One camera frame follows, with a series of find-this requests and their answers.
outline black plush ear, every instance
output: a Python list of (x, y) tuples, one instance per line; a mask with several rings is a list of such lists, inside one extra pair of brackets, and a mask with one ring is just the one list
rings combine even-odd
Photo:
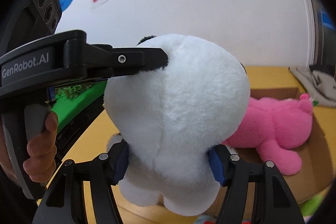
[(140, 42), (137, 44), (137, 46), (138, 46), (139, 44), (141, 44), (142, 42), (145, 42), (145, 41), (147, 41), (147, 40), (149, 40), (149, 39), (152, 39), (152, 38), (154, 38), (154, 37), (156, 37), (156, 35), (150, 35), (150, 36), (148, 36), (148, 37), (144, 37), (143, 39), (140, 40)]
[(244, 71), (245, 71), (245, 73), (247, 74), (247, 72), (246, 72), (246, 69), (245, 69), (245, 67), (244, 67), (244, 65), (241, 63), (241, 62), (239, 62), (242, 66), (243, 66), (243, 68), (244, 68)]

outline pink plush toy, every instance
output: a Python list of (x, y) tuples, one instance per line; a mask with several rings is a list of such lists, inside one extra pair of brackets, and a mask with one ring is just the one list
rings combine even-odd
[(223, 144), (232, 148), (256, 148), (265, 162), (273, 161), (283, 175), (294, 175), (302, 166), (297, 152), (310, 136), (313, 103), (308, 94), (300, 100), (250, 98), (238, 130)]

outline finger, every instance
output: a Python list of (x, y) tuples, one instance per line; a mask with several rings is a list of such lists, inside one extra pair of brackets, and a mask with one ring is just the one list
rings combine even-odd
[(57, 131), (58, 116), (55, 112), (51, 111), (45, 119), (45, 128), (49, 132)]
[(53, 161), (51, 166), (46, 170), (46, 172), (38, 175), (30, 175), (29, 177), (33, 182), (45, 183), (52, 178), (55, 169), (56, 169), (56, 163), (55, 161)]
[(54, 145), (54, 148), (48, 154), (40, 157), (32, 157), (28, 160), (25, 160), (25, 162), (23, 163), (24, 170), (28, 175), (38, 175), (46, 172), (48, 168), (52, 165), (56, 152), (57, 148)]
[(40, 157), (48, 154), (54, 147), (57, 132), (44, 131), (32, 138), (27, 144), (27, 151), (31, 157)]

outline green toy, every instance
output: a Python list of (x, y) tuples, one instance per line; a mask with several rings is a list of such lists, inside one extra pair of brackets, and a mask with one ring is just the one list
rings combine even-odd
[(104, 94), (106, 81), (56, 90), (51, 108), (58, 116), (58, 133), (82, 110)]
[(313, 196), (311, 199), (301, 204), (300, 209), (301, 209), (302, 216), (304, 217), (312, 216), (316, 212), (318, 207), (321, 205), (322, 201), (323, 201), (323, 196), (320, 194), (320, 195)]

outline plush foot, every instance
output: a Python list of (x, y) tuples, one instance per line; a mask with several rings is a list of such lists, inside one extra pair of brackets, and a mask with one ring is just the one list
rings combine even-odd
[(220, 185), (215, 180), (210, 186), (172, 187), (169, 193), (163, 193), (164, 206), (179, 215), (200, 215), (213, 204), (219, 189)]
[(298, 153), (281, 148), (276, 140), (262, 143), (257, 152), (263, 162), (273, 161), (283, 175), (295, 175), (301, 170), (302, 160)]
[(119, 189), (125, 199), (140, 207), (157, 205), (160, 197), (160, 192), (139, 188), (130, 183), (126, 176), (119, 182)]

